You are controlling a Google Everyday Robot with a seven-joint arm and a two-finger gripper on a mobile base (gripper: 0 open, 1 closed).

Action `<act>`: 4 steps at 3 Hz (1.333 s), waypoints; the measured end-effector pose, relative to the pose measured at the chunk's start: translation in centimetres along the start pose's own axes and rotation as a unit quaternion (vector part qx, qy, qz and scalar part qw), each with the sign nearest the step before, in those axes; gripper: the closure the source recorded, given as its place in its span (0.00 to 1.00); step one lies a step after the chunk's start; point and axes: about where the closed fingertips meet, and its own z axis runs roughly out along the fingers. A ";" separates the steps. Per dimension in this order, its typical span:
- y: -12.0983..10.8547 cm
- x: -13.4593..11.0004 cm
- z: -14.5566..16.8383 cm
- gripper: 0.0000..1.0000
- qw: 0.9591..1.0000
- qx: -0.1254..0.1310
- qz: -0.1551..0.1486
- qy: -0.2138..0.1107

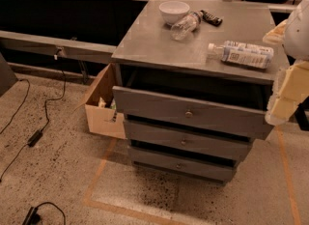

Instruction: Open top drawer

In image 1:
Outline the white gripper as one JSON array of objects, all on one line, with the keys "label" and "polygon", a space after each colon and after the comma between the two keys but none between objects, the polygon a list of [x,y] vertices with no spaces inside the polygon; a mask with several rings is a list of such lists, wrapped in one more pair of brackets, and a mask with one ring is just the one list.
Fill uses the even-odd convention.
[{"label": "white gripper", "polygon": [[289,121],[309,97],[309,0],[302,0],[285,19],[263,36],[268,44],[284,43],[285,52],[296,60],[280,69],[272,86],[265,119],[278,126]]}]

